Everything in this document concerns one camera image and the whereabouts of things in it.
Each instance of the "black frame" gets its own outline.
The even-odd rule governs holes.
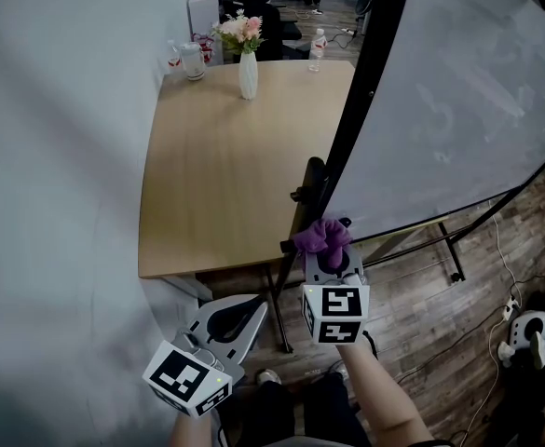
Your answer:
[[[398,31],[405,3],[406,0],[374,1],[372,10],[373,15],[370,18],[368,26],[369,31],[366,33],[365,39],[363,40],[361,55],[357,63],[357,68],[353,76],[350,90],[348,92],[347,102],[345,103],[345,108],[343,110],[338,129],[336,130],[336,134],[340,134],[341,137],[340,139],[336,137],[334,138],[334,142],[328,156],[328,163],[325,166],[323,162],[316,157],[309,159],[303,185],[299,187],[296,192],[291,194],[291,198],[298,202],[293,218],[293,226],[290,233],[291,236],[309,228],[309,226],[315,220],[321,218],[326,207],[328,206],[328,203],[330,202],[334,189],[338,185],[342,172],[347,165],[348,158],[350,157],[352,149],[355,146],[355,142],[359,137],[361,127],[373,101],[375,91],[377,90],[382,77],[382,73],[384,72],[384,67],[386,66],[388,55],[392,48],[392,43],[394,42],[394,38]],[[487,199],[480,200],[476,203],[456,210],[451,210],[436,217],[431,217],[425,221],[411,223],[403,227],[398,227],[386,232],[354,240],[353,243],[360,242],[398,232],[412,226],[430,223],[431,221],[438,221],[446,215],[484,203],[486,200],[503,196],[489,210],[487,210],[469,225],[461,227],[453,232],[448,232],[444,224],[439,222],[438,225],[442,232],[441,237],[433,238],[406,250],[391,253],[369,263],[363,264],[363,267],[367,268],[376,264],[382,264],[388,260],[393,260],[407,253],[418,251],[435,243],[445,241],[456,267],[456,272],[451,275],[452,281],[456,282],[465,280],[462,265],[460,264],[456,254],[455,244],[461,238],[467,236],[490,217],[499,212],[530,183],[532,183],[544,169],[545,162],[531,177],[529,177],[527,181],[521,185],[513,187],[512,189],[495,196],[491,196]],[[350,224],[348,219],[342,219],[341,222],[343,222],[345,225]],[[285,256],[281,261],[276,283],[273,283],[272,281],[269,265],[266,266],[266,276],[272,295],[272,302],[276,312],[277,322],[279,324],[284,351],[287,353],[292,353],[293,349],[291,348],[286,336],[278,299],[284,289],[298,286],[303,283],[303,280],[292,283],[286,282],[297,257],[297,250],[291,241],[282,242],[280,247]]]

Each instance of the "pink flowers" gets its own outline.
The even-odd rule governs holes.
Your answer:
[[[230,15],[227,17],[228,20],[223,24],[214,26],[214,32],[221,36],[223,42],[234,53],[254,52],[264,41],[260,38],[262,19],[247,18],[243,15],[243,10],[238,10],[236,17]]]

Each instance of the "white vase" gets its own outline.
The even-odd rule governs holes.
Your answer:
[[[257,92],[257,60],[255,53],[241,53],[238,64],[238,83],[241,86],[241,96],[245,100],[255,98]]]

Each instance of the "human arm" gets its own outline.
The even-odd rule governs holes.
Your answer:
[[[337,347],[361,410],[380,446],[408,447],[433,440],[419,411],[361,342]]]
[[[184,413],[177,415],[169,440],[170,447],[211,447],[211,416],[209,413],[193,419]]]

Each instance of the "wooden floor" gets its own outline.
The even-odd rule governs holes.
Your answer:
[[[355,21],[355,2],[350,0],[321,0],[320,10],[323,15],[312,15],[311,7],[303,2],[290,0],[273,0],[274,3],[286,5],[285,8],[279,8],[280,17],[284,20],[298,20],[297,27],[301,31],[303,38],[298,41],[285,41],[284,43],[291,47],[298,47],[309,43],[316,34],[318,28],[323,28],[326,39],[330,42],[324,51],[324,58],[328,60],[347,60],[353,66],[357,65],[357,59],[361,52],[363,35],[358,34],[354,39],[344,34],[341,29],[349,28],[355,30],[357,22]]]
[[[448,229],[463,226],[486,210],[486,206],[483,204],[460,212],[445,225]],[[517,279],[544,274],[545,173],[496,218],[502,252]],[[415,240],[407,242],[418,243],[426,237],[435,237],[437,233],[436,226],[429,226]],[[369,253],[378,244],[376,241],[367,242],[359,249],[363,254]],[[446,349],[508,297],[511,277],[497,253],[496,228],[491,220],[461,240],[458,253],[467,276],[464,282],[453,284],[450,281],[454,264],[443,243],[365,272],[372,287],[367,329],[375,339],[380,362],[396,379]],[[301,276],[298,270],[292,274],[293,279]],[[213,289],[216,297],[266,290],[266,277],[261,267],[201,274],[199,278]],[[525,299],[542,283],[536,279],[521,285]],[[254,388],[253,375],[260,369],[274,369],[285,385],[298,392],[303,383],[315,379],[338,359],[335,348],[311,344],[298,298],[298,289],[287,290],[280,298],[294,352],[288,355],[279,351],[279,334],[270,307],[266,325],[244,362],[248,378],[237,390],[240,397],[249,396]],[[488,356],[487,335],[499,320],[499,315],[495,314],[454,349],[402,383],[437,438],[448,440],[466,429],[494,382],[496,368]],[[495,330],[492,346],[497,346],[507,335],[505,326]],[[467,447],[483,443],[488,425],[482,419],[492,412],[502,396],[503,391],[498,386],[477,416],[465,444]],[[303,433],[300,406],[297,406],[296,413],[297,432]],[[461,440],[462,434],[459,433],[455,444]]]

